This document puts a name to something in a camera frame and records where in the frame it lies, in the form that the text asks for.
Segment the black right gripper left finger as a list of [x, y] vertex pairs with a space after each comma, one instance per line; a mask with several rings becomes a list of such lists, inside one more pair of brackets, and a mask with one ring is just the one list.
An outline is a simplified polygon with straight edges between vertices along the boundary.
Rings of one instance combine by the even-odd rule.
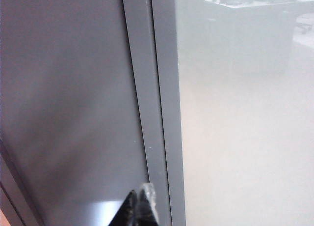
[[133, 226], [135, 224], [136, 204], [137, 194], [135, 190], [132, 190], [128, 193], [109, 226]]

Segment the taped black right gripper right finger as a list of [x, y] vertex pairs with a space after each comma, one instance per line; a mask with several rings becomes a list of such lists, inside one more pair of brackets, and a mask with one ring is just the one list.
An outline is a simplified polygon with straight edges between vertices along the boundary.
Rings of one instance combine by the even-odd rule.
[[158, 226], [156, 192], [153, 183], [144, 183], [137, 195], [135, 226]]

